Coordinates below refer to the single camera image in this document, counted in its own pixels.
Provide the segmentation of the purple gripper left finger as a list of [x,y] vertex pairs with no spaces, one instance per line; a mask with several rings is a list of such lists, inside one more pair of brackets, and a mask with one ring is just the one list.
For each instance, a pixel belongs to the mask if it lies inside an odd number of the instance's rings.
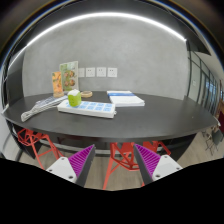
[[61,157],[47,171],[83,187],[95,156],[95,145],[90,145],[69,158]]

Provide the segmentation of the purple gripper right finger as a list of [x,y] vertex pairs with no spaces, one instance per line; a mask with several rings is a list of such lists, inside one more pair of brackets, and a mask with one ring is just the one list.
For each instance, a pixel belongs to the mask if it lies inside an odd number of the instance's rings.
[[134,156],[145,185],[182,169],[169,155],[158,155],[138,144],[134,145]]

